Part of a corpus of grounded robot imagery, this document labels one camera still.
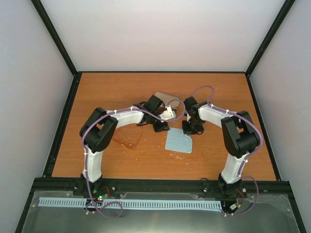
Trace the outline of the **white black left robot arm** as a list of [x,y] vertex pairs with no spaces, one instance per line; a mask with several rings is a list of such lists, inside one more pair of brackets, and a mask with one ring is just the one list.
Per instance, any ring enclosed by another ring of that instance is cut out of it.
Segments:
[[100,192],[101,183],[98,179],[102,177],[103,152],[109,146],[116,129],[131,124],[139,127],[150,124],[156,133],[168,131],[170,128],[167,121],[174,117],[172,107],[165,106],[154,95],[147,102],[143,101],[126,109],[106,111],[101,107],[95,108],[79,133],[85,154],[82,174],[87,181],[84,190],[93,196]]

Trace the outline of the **light blue cleaning cloth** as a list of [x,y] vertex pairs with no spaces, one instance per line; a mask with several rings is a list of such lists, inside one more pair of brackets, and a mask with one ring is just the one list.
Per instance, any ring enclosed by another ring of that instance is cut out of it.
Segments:
[[165,149],[181,153],[192,153],[192,138],[184,134],[182,129],[170,128],[167,133]]

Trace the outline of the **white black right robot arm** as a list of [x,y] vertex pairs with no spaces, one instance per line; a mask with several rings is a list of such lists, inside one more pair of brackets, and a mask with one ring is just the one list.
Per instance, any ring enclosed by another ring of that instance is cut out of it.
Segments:
[[225,167],[218,177],[217,190],[226,197],[240,187],[242,171],[248,158],[262,147],[262,135],[247,111],[232,112],[210,102],[198,103],[194,97],[186,98],[187,120],[182,130],[187,135],[201,135],[203,124],[212,123],[222,129],[228,152]]

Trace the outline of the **plaid glasses case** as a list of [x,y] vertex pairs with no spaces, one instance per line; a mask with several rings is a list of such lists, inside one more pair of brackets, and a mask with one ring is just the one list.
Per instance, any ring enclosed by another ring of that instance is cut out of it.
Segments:
[[161,108],[166,108],[167,105],[170,105],[173,111],[176,111],[180,102],[177,101],[178,97],[172,96],[170,94],[155,92],[154,94],[157,98],[162,100]]

